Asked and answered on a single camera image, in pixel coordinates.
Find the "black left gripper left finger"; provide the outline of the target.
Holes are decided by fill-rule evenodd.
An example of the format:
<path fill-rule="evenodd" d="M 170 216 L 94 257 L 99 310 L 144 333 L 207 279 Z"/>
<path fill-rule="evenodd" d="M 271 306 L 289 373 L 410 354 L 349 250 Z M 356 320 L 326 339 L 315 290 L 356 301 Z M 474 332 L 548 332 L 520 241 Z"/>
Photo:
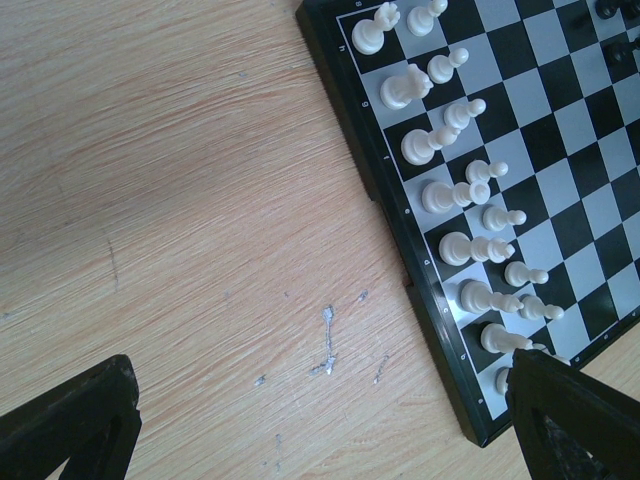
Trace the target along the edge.
<path fill-rule="evenodd" d="M 131 360 L 114 355 L 1 416 L 1 477 L 123 479 L 141 426 Z"/>

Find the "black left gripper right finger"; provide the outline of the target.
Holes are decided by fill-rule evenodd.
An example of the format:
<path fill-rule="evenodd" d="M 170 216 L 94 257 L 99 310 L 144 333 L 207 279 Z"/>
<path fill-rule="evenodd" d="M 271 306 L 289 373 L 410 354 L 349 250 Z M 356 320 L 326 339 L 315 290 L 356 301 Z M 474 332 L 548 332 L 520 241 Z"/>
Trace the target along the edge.
<path fill-rule="evenodd" d="M 507 405 L 533 479 L 637 479 L 639 402 L 540 350 L 517 349 Z"/>

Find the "black white chess board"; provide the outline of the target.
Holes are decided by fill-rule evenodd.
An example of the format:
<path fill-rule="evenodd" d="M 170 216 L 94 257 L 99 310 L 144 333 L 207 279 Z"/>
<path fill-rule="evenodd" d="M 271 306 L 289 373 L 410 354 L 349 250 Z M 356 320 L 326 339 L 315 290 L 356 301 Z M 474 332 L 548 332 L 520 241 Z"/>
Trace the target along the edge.
<path fill-rule="evenodd" d="M 386 216 L 409 274 L 407 293 L 465 436 L 479 446 L 510 423 L 497 391 L 508 354 L 480 343 L 501 324 L 582 367 L 639 321 L 639 17 L 619 1 L 608 19 L 592 1 L 452 1 L 432 31 L 407 26 L 411 1 L 382 49 L 363 55 L 356 23 L 375 1 L 305 1 L 302 35 L 339 119 L 369 196 Z M 382 83 L 409 64 L 428 74 L 427 96 L 392 110 Z M 461 130 L 425 165 L 401 141 L 414 129 Z M 439 256 L 451 232 L 489 237 L 484 207 L 427 212 L 431 182 L 455 185 L 475 160 L 503 162 L 489 181 L 489 205 L 526 220 L 499 237 L 514 259 L 541 269 L 543 284 L 511 286 L 504 264 L 450 266 Z M 517 297 L 516 313 L 462 308 L 462 288 L 486 283 Z"/>

